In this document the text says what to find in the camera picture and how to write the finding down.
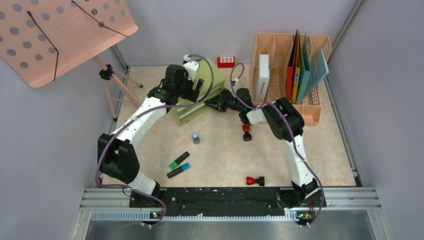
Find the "white box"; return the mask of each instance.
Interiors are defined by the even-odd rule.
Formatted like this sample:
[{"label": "white box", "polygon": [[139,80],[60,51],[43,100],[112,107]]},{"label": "white box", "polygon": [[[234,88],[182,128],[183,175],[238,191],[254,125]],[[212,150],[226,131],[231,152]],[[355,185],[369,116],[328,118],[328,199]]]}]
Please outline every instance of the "white box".
[{"label": "white box", "polygon": [[270,56],[268,54],[259,54],[257,65],[257,80],[254,101],[262,103],[265,100],[268,83],[270,82]]}]

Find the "red folder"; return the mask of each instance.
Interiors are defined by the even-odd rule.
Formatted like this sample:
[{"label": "red folder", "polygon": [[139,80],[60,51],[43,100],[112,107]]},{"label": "red folder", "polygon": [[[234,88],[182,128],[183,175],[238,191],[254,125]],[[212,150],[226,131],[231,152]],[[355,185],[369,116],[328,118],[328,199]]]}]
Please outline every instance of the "red folder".
[{"label": "red folder", "polygon": [[287,77],[285,79],[285,97],[289,102],[292,101],[292,92],[293,92],[293,64],[295,62],[295,52],[296,52],[296,42],[297,42],[297,31],[293,41],[293,48],[291,49],[290,60],[287,65]]}]

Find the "tripod leg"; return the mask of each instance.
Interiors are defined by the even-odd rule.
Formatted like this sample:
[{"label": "tripod leg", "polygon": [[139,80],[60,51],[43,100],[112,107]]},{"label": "tripod leg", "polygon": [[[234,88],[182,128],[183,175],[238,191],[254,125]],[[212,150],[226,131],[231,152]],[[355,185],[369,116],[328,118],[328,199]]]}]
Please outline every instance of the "tripod leg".
[{"label": "tripod leg", "polygon": [[112,74],[112,79],[115,81],[116,85],[122,90],[122,92],[132,100],[136,107],[140,106],[142,102],[136,97],[134,93],[132,93],[127,86],[115,75]]},{"label": "tripod leg", "polygon": [[135,85],[137,85],[138,87],[142,88],[143,84],[139,83],[138,81],[132,79],[131,77],[123,74],[122,72],[118,71],[118,70],[113,70],[116,74],[118,74],[119,76],[123,77],[124,79],[130,80],[131,82],[133,82]]},{"label": "tripod leg", "polygon": [[104,83],[104,90],[106,91],[106,95],[107,95],[107,100],[109,102],[110,111],[112,111],[113,120],[116,122],[118,118],[115,112],[114,102],[112,101],[111,92],[109,91],[108,82],[106,80],[103,80],[103,83]]}]

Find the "red box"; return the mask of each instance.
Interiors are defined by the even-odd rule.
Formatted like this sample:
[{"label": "red box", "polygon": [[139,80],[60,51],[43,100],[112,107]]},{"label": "red box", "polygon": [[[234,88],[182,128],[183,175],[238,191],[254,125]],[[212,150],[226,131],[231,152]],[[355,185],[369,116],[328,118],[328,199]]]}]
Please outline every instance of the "red box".
[{"label": "red box", "polygon": [[220,56],[216,61],[218,68],[233,68],[236,65],[235,56]]}]

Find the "teal folder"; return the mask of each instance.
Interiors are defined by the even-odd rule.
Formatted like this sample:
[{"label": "teal folder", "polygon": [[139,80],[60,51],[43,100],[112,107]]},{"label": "teal folder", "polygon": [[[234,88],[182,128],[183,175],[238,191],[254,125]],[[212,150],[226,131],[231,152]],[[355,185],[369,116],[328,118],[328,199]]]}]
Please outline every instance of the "teal folder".
[{"label": "teal folder", "polygon": [[300,48],[300,78],[299,89],[297,90],[296,104],[302,104],[310,76],[311,67],[309,65],[307,36],[305,34],[303,37],[302,47]]},{"label": "teal folder", "polygon": [[303,97],[310,94],[312,90],[314,90],[314,88],[318,86],[318,84],[330,73],[324,49],[321,48],[319,52],[315,54],[313,59],[310,61],[310,68],[312,70],[312,74],[310,75],[305,95]]}]

